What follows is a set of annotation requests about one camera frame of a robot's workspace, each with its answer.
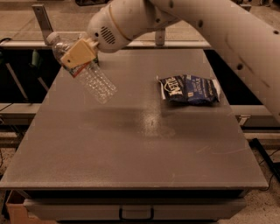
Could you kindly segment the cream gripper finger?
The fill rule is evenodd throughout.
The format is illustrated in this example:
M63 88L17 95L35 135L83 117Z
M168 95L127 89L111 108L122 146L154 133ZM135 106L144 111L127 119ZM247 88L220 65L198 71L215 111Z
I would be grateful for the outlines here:
M98 42L91 38L81 38L62 56L61 62L67 68L74 68L94 60Z

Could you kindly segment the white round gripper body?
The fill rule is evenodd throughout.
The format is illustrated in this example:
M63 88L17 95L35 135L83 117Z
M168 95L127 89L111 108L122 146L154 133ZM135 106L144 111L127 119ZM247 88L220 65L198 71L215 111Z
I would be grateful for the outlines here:
M114 53L164 22L149 0L113 0L91 18L87 34L104 53Z

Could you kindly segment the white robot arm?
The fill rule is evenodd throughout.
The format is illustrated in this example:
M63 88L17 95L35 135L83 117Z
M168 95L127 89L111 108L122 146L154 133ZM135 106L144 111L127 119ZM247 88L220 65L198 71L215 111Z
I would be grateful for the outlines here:
M280 32L231 0L113 0L90 20L87 37L62 57L69 68L114 53L183 20L191 25L280 121Z

